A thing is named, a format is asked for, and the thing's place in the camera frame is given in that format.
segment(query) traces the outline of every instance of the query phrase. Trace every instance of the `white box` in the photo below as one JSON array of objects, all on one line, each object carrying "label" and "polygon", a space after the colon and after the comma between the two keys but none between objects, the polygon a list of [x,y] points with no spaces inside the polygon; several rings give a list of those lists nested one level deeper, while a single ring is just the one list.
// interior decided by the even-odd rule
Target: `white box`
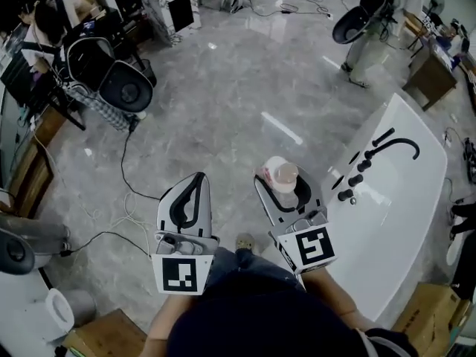
[{"label": "white box", "polygon": [[296,274],[329,265],[337,259],[332,246],[330,222],[284,234],[275,239],[276,247]]},{"label": "white box", "polygon": [[162,294],[201,295],[213,255],[153,254],[157,289]]}]

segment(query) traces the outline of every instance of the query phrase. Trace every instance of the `shoe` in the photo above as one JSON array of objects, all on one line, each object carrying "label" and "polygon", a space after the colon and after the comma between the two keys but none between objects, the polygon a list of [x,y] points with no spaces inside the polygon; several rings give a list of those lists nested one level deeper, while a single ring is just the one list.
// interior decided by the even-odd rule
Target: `shoe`
[{"label": "shoe", "polygon": [[254,248],[254,238],[249,233],[241,233],[237,236],[237,243],[236,243],[236,250],[240,250],[241,248],[246,248],[250,251],[253,251]]},{"label": "shoe", "polygon": [[344,73],[347,73],[347,74],[350,74],[352,72],[352,68],[347,64],[347,62],[344,62],[342,65],[341,65],[341,70],[344,72]]},{"label": "shoe", "polygon": [[351,78],[349,78],[349,82],[358,86],[358,87],[362,87],[363,89],[368,89],[370,87],[370,85],[366,82],[362,82],[360,80],[352,80]]}]

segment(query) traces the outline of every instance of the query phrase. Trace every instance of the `marble floor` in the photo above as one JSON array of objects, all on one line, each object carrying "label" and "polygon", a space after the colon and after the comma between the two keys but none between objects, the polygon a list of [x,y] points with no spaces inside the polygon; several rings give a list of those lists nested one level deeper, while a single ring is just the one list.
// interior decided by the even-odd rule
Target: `marble floor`
[{"label": "marble floor", "polygon": [[[353,7],[358,0],[344,1]],[[283,2],[300,12],[316,8],[305,0],[253,0],[255,10],[263,14]],[[340,0],[321,4],[334,21],[318,14],[264,18],[249,8],[232,16],[202,8],[203,27],[196,35],[174,48],[145,46],[144,56],[158,83],[148,116],[128,145],[124,169],[132,186],[160,197],[180,179],[202,170],[210,179],[213,232],[222,245],[233,247],[234,236],[247,231],[263,250],[271,240],[254,191],[256,168],[270,156],[282,155],[321,180],[357,128],[394,92],[418,109],[401,90],[408,75],[408,51],[392,50],[383,65],[367,71],[371,89],[346,81],[338,67],[349,46],[331,37],[335,20],[346,8]],[[463,74],[457,73],[457,88],[422,117],[439,138],[447,126],[462,137],[476,138]],[[296,145],[267,124],[262,112],[287,125],[303,144]],[[120,172],[126,133],[116,132],[94,112],[85,112],[84,118],[85,132],[66,123],[51,142],[49,149],[68,189],[55,177],[39,212],[41,219],[65,223],[73,246],[125,216],[123,200],[129,192]],[[457,141],[447,152],[453,199],[470,194]],[[385,326],[395,321],[419,280],[447,282],[451,276],[452,268],[445,263],[448,195],[446,184],[414,267],[379,319]],[[134,206],[129,195],[128,210]],[[156,212],[156,201],[137,197],[134,217],[150,224],[145,226],[153,250]],[[137,225],[122,221],[114,230],[145,247],[144,232]],[[157,293],[149,260],[114,236],[97,239],[76,256],[54,258],[46,271],[59,289],[90,291],[100,314],[120,307],[144,330],[165,299]]]}]

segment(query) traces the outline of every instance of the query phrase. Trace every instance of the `white pants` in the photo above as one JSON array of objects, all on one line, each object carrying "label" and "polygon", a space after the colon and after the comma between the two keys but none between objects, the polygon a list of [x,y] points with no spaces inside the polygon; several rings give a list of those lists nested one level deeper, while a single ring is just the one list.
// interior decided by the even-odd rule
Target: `white pants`
[{"label": "white pants", "polygon": [[370,66],[383,62],[388,54],[387,42],[380,41],[380,30],[370,29],[352,43],[345,61],[352,69],[349,76],[352,81],[364,82],[365,71]]}]

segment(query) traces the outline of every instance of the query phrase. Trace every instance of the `white sink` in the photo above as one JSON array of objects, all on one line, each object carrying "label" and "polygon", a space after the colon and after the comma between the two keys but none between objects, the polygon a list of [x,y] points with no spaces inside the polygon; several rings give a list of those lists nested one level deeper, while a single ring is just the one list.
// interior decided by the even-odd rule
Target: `white sink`
[{"label": "white sink", "polygon": [[[390,128],[394,138],[408,138],[420,148],[394,144],[372,158],[364,181],[353,188],[356,205],[339,201],[358,174],[364,151]],[[350,163],[353,156],[358,157]],[[339,162],[322,181],[328,220],[334,224],[338,259],[328,267],[332,276],[356,301],[360,311],[376,320],[405,279],[437,206],[446,174],[446,153],[419,116],[397,94],[357,131]],[[342,182],[332,186],[343,176]]]}]

